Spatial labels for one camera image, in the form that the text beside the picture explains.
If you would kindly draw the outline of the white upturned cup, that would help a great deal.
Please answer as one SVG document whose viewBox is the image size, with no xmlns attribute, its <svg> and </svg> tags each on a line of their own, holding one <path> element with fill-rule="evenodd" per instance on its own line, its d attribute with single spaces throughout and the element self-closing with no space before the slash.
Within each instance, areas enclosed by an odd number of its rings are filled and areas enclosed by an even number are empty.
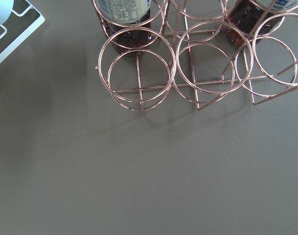
<svg viewBox="0 0 298 235">
<path fill-rule="evenodd" d="M 14 0 L 0 0 L 0 25 L 9 18 L 14 5 Z"/>
</svg>

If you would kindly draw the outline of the tea bottle in rack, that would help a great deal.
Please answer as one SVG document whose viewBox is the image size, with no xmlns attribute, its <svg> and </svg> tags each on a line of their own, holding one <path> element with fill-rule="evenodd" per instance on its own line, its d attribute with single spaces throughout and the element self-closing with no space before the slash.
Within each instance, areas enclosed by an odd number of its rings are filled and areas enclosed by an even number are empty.
<svg viewBox="0 0 298 235">
<path fill-rule="evenodd" d="M 105 16 L 105 29 L 110 37 L 123 30 L 123 25 L 132 26 L 150 19 L 150 0 L 96 0 L 95 3 Z M 130 49 L 146 46 L 151 40 L 149 31 L 131 30 L 116 36 L 112 47 L 123 54 Z"/>
<path fill-rule="evenodd" d="M 257 25 L 265 10 L 272 4 L 270 11 L 265 15 L 264 20 L 268 19 L 277 13 L 291 10 L 298 7 L 298 0 L 240 0 L 232 11 L 230 11 L 225 20 L 237 27 L 245 36 Z M 260 34 L 269 33 L 283 17 L 274 18 L 260 29 Z M 242 44 L 242 37 L 230 27 L 225 28 L 226 37 L 236 46 Z"/>
</svg>

